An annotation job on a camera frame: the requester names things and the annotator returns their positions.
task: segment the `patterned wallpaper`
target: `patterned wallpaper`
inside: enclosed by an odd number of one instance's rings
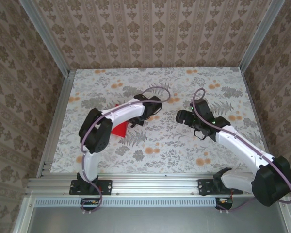
[[[63,77],[17,0],[0,0],[0,233],[39,166]]]
[[[291,165],[291,0],[286,0],[245,72],[272,154]]]
[[[34,0],[71,69],[236,67],[271,0]]]

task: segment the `table surface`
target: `table surface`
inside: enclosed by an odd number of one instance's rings
[[[51,172],[78,172],[81,167],[79,129],[92,108],[123,104],[150,86],[164,86],[172,98],[144,126],[128,128],[125,138],[111,135],[100,152],[101,173],[197,173],[224,167],[248,171],[231,151],[178,124],[178,110],[189,110],[193,93],[203,87],[215,117],[223,116],[245,138],[264,150],[249,96],[238,67],[139,68],[77,70],[54,155]],[[165,99],[160,89],[145,93]]]

